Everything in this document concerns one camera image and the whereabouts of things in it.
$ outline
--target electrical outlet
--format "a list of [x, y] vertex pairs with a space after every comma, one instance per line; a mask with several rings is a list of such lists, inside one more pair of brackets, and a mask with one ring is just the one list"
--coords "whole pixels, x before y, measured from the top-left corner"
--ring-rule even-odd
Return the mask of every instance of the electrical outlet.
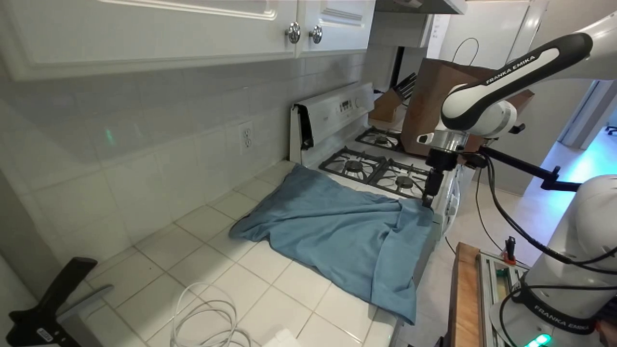
[[250, 124], [244, 124], [240, 132], [242, 132], [242, 148], [244, 148], [244, 150], [250, 150], [250, 148], [252, 148], [252, 130], [250, 130]]

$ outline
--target cabinet knob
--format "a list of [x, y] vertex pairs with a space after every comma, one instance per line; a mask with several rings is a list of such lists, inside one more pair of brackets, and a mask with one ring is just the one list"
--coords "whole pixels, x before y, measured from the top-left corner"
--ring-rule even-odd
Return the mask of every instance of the cabinet knob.
[[296, 44], [302, 36], [302, 26], [296, 20], [291, 20], [285, 36], [289, 38], [289, 42]]
[[314, 44], [320, 44], [323, 38], [323, 28], [320, 24], [314, 24], [314, 28], [308, 30], [308, 36]]

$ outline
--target cabinet door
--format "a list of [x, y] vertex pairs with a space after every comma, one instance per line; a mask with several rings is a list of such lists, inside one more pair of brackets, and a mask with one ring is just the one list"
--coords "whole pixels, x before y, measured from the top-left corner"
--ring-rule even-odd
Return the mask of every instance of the cabinet door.
[[294, 55], [296, 0], [0, 0], [30, 67]]
[[[368, 45], [373, 0], [310, 0], [300, 1], [304, 28], [302, 51], [364, 49]], [[314, 42], [308, 30], [321, 28]]]

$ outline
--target blue towel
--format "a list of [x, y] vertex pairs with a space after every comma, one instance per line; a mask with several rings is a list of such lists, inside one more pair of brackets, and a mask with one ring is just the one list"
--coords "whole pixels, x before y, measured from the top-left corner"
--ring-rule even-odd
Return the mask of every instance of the blue towel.
[[346, 292], [414, 321], [416, 283], [439, 229], [418, 200], [352, 190], [296, 165], [231, 236], [267, 238]]

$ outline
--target range hood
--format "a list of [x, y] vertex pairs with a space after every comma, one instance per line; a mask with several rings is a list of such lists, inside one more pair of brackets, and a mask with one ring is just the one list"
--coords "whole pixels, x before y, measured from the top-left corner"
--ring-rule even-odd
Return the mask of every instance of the range hood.
[[464, 13], [464, 0], [377, 0], [375, 11]]

